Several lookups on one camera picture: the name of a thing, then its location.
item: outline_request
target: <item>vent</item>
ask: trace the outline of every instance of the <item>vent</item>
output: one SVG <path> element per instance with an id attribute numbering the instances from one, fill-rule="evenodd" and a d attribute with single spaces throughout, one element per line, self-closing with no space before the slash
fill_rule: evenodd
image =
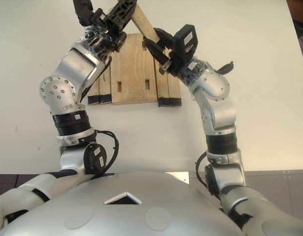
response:
<path id="1" fill-rule="evenodd" d="M 141 203 L 141 200 L 129 192 L 121 193 L 104 202 L 105 205 L 140 205 Z"/>

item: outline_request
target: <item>wooden block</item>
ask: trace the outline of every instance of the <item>wooden block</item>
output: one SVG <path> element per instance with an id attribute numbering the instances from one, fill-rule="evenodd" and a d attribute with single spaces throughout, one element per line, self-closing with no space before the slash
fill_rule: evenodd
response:
<path id="1" fill-rule="evenodd" d="M 147 17 L 141 10 L 139 5 L 136 5 L 135 11 L 132 15 L 132 21 L 141 32 L 143 36 L 154 41 L 155 43 L 159 41 L 159 37 L 152 25 L 148 21 Z M 154 60 L 155 64 L 155 75 L 157 84 L 157 100 L 159 106 L 170 106 L 169 103 L 169 88 L 168 88 L 168 78 L 167 75 L 162 75 L 159 73 L 159 62 Z"/>
<path id="2" fill-rule="evenodd" d="M 94 105 L 99 103 L 99 79 L 93 83 L 91 89 L 88 91 L 88 105 Z"/>
<path id="3" fill-rule="evenodd" d="M 143 36 L 129 34 L 119 53 L 112 54 L 111 94 L 113 104 L 157 100 L 153 57 L 142 44 Z"/>
<path id="4" fill-rule="evenodd" d="M 111 99 L 111 73 L 108 67 L 102 75 L 99 76 L 99 103 L 106 104 L 112 101 Z"/>

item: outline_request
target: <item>wooden stick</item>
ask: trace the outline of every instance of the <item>wooden stick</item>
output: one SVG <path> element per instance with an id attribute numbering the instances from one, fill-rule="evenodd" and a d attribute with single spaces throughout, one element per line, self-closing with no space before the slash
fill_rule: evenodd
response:
<path id="1" fill-rule="evenodd" d="M 139 5 L 136 5 L 135 11 L 131 19 L 143 36 L 149 38 L 155 43 L 159 41 L 157 33 L 153 29 L 151 23 L 149 22 Z"/>

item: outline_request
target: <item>rectangular slot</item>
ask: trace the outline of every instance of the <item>rectangular slot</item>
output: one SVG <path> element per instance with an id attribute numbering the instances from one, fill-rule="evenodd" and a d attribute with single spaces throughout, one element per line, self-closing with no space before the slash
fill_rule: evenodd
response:
<path id="1" fill-rule="evenodd" d="M 118 81 L 118 92 L 122 92 L 122 82 Z"/>
<path id="2" fill-rule="evenodd" d="M 145 89 L 150 90 L 150 80 L 145 80 Z"/>
<path id="3" fill-rule="evenodd" d="M 146 51 L 146 44 L 144 41 L 142 41 L 142 49 L 143 49 L 143 51 Z"/>

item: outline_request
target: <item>sticker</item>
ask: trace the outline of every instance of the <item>sticker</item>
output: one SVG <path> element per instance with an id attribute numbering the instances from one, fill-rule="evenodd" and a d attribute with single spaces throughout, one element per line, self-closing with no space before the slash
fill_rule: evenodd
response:
<path id="1" fill-rule="evenodd" d="M 103 157 L 102 156 L 99 158 L 99 161 L 100 161 L 100 166 L 103 167 L 104 166 L 104 162 L 103 162 Z"/>
<path id="2" fill-rule="evenodd" d="M 187 68 L 189 68 L 190 70 L 193 70 L 196 65 L 197 65 L 197 62 L 194 61 L 194 62 L 191 62 Z"/>
<path id="3" fill-rule="evenodd" d="M 190 32 L 187 37 L 184 38 L 184 45 L 186 45 L 193 38 L 192 32 Z"/>
<path id="4" fill-rule="evenodd" d="M 61 107 L 61 112 L 65 112 L 65 111 L 67 111 L 68 109 L 72 109 L 72 108 L 73 108 L 73 105 L 72 105 L 72 104 L 68 104 L 68 105 L 62 106 L 62 107 Z"/>
<path id="5" fill-rule="evenodd" d="M 94 153 L 95 156 L 97 156 L 98 153 L 100 153 L 100 147 L 98 147 L 93 153 Z"/>

